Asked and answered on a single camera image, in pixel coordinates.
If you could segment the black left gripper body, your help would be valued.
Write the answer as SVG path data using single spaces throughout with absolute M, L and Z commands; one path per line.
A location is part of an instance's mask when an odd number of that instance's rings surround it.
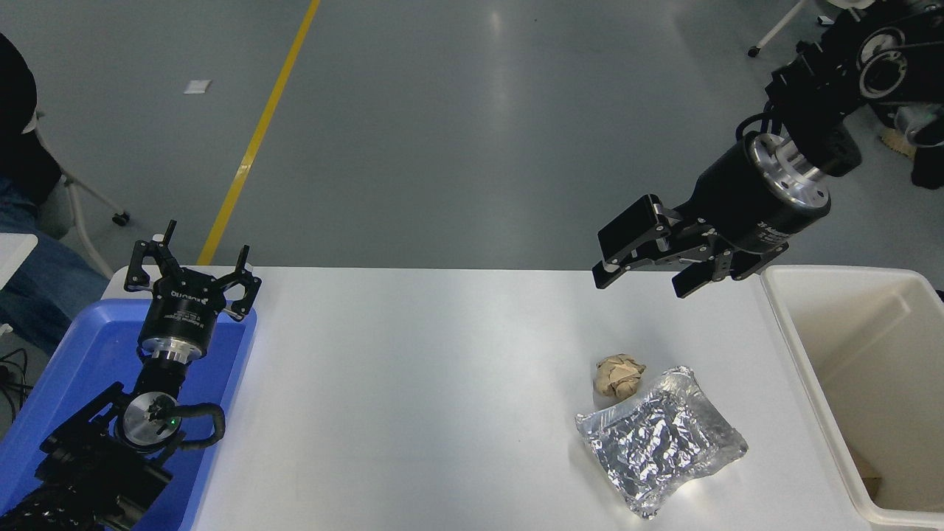
M 209 345 L 220 313 L 226 307 L 225 292 L 236 282 L 183 268 L 159 279 L 146 313 L 139 343 L 174 339 L 191 345 Z

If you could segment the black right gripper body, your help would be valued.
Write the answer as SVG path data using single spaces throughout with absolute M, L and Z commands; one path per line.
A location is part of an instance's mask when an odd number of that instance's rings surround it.
M 789 138 L 744 137 L 698 178 L 689 205 L 732 248 L 732 279 L 758 272 L 829 214 L 824 176 Z

